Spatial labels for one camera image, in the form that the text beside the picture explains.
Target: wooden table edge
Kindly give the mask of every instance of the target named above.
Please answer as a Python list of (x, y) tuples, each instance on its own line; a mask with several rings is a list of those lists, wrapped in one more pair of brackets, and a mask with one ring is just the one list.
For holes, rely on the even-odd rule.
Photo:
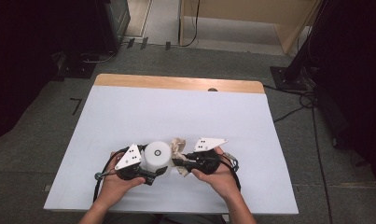
[(263, 84), (258, 81), (197, 77), (100, 74), (95, 78), (94, 86), (120, 86), (191, 91), (208, 91), (213, 88), (218, 91), (264, 93)]

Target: crumpled paper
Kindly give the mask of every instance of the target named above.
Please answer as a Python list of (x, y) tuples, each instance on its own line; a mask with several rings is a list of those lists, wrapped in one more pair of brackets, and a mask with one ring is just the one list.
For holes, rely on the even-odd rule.
[[(184, 161), (187, 161), (188, 159), (182, 154), (182, 151), (184, 150), (185, 145), (186, 145), (186, 141), (184, 139), (180, 139), (180, 138), (173, 139), (170, 145), (171, 151), (173, 152), (171, 158), (182, 159)], [(185, 167), (175, 166), (175, 168), (179, 172), (179, 174), (181, 174), (183, 177), (188, 175), (188, 170)]]

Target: table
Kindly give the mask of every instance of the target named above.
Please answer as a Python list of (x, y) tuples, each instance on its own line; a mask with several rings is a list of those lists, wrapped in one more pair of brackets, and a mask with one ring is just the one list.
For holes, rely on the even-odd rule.
[[(184, 45), (184, 18), (196, 17), (199, 0), (181, 1), (179, 44)], [(273, 23), (283, 51), (287, 54), (304, 27), (312, 23), (311, 19), (320, 2), (321, 0), (201, 0), (199, 17)]]
[[(207, 91), (215, 88), (219, 91)], [(255, 214), (297, 214), (285, 158), (263, 86), (256, 81), (187, 77), (99, 75), (79, 118), (44, 208), (85, 211), (94, 174), (111, 151), (153, 141), (227, 138), (240, 162), (242, 194)], [(152, 186), (131, 189), (111, 208), (118, 212), (227, 214), (221, 198), (194, 175), (175, 168)]]

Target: cable on floor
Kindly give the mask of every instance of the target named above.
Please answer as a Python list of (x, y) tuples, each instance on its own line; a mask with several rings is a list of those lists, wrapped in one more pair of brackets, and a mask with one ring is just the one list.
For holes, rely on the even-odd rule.
[[(329, 218), (329, 223), (330, 224), (333, 224), (333, 217), (332, 217), (332, 210), (331, 210), (331, 206), (330, 206), (330, 199), (329, 199), (329, 194), (328, 194), (328, 191), (327, 191), (327, 180), (325, 178), (325, 172), (324, 172), (324, 166), (322, 164), (322, 159), (321, 159), (321, 152), (319, 150), (319, 144), (318, 144), (318, 132), (317, 132), (317, 128), (316, 128), (316, 121), (315, 121), (315, 106), (316, 106), (316, 99), (313, 95), (313, 93), (311, 91), (306, 91), (306, 92), (296, 92), (296, 91), (283, 91), (283, 90), (278, 90), (274, 87), (270, 87), (270, 86), (266, 86), (266, 85), (263, 85), (265, 88), (268, 88), (268, 89), (271, 89), (271, 90), (275, 90), (275, 91), (281, 91), (281, 92), (285, 92), (285, 93), (289, 93), (289, 94), (297, 94), (297, 95), (300, 95), (300, 98), (299, 98), (299, 103), (301, 105), (300, 108), (298, 109), (295, 109), (295, 110), (292, 110), (291, 112), (287, 113), (286, 115), (282, 116), (281, 118), (279, 119), (275, 119), (274, 120), (274, 123), (275, 122), (278, 122), (282, 119), (285, 119), (287, 118), (289, 115), (303, 109), (303, 108), (311, 108), (312, 110), (312, 116), (313, 116), (313, 133), (314, 133), (314, 139), (315, 139), (315, 147), (316, 147), (316, 154), (317, 154), (317, 158), (318, 158), (318, 163), (319, 163), (319, 168), (321, 170), (321, 177), (322, 177), (322, 182), (324, 184), (324, 191), (325, 191), (325, 197), (327, 199), (327, 214), (328, 214), (328, 218)], [(302, 99), (306, 97), (309, 99), (309, 103), (308, 104), (304, 104), (302, 102)]]
[(182, 48), (185, 48), (185, 47), (188, 47), (188, 46), (190, 46), (195, 40), (196, 40), (196, 37), (197, 37), (197, 21), (198, 21), (198, 19), (199, 19), (199, 11), (200, 11), (200, 0), (199, 0), (199, 3), (197, 4), (197, 10), (196, 10), (196, 27), (195, 27), (195, 34), (194, 34), (194, 37), (193, 37), (193, 39), (190, 41), (190, 43), (188, 43), (188, 44), (186, 44), (186, 45), (182, 45), (182, 46), (180, 46), (180, 47), (182, 47)]
[(82, 62), (83, 63), (106, 63), (109, 60), (111, 60), (111, 58), (113, 58), (113, 56), (115, 56), (115, 54), (116, 54), (115, 52), (112, 52), (112, 55), (109, 58), (105, 59), (105, 60), (100, 60), (100, 61), (82, 61)]

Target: white triangular marker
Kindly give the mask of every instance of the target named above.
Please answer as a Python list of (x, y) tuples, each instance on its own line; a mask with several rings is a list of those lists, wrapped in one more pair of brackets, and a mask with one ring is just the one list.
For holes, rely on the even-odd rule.
[(194, 147), (195, 152), (209, 151), (214, 147), (219, 147), (222, 144), (227, 143), (227, 139), (222, 138), (200, 138)]
[(141, 162), (141, 152), (136, 144), (132, 144), (120, 161), (118, 161), (118, 164), (116, 164), (115, 170), (120, 170), (139, 162)]

